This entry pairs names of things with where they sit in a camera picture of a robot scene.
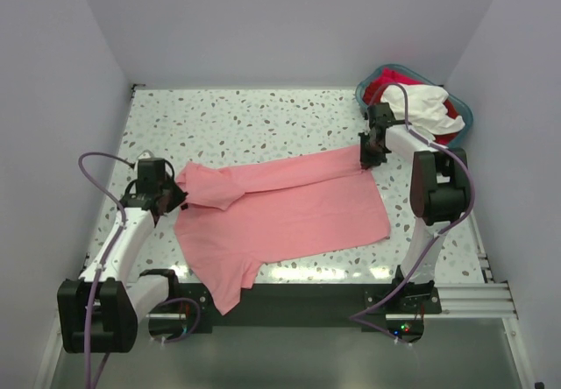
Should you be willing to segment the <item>pink t shirt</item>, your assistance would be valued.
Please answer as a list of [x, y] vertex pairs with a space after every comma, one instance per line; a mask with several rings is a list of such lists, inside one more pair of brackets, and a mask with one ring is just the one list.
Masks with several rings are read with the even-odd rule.
[[188, 194], [177, 241], [221, 315], [263, 264], [374, 244], [391, 232], [356, 145], [218, 169], [190, 162], [176, 182]]

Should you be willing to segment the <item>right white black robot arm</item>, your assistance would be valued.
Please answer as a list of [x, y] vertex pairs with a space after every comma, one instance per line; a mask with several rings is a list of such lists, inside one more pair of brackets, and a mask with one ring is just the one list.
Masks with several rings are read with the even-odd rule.
[[364, 118], [366, 130], [359, 134], [362, 168], [386, 163], [391, 152], [411, 163], [409, 202], [415, 226], [406, 256], [396, 273], [407, 282], [390, 292], [393, 307], [408, 313], [422, 301], [416, 285], [435, 278], [438, 256], [448, 231], [472, 210], [472, 179], [464, 150], [449, 149], [428, 140], [405, 121], [396, 119], [387, 103], [370, 106]]

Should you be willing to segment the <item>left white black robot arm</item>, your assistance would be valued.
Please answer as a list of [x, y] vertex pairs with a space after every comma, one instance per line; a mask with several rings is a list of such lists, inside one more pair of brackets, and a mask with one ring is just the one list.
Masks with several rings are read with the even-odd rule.
[[156, 307], [172, 312], [181, 304], [172, 269], [148, 269], [128, 281], [146, 239], [161, 217], [184, 204], [187, 194], [174, 180], [174, 168], [146, 153], [132, 163], [136, 179], [117, 199], [115, 222], [97, 255], [78, 279], [57, 292], [62, 345], [68, 353], [126, 353], [138, 325]]

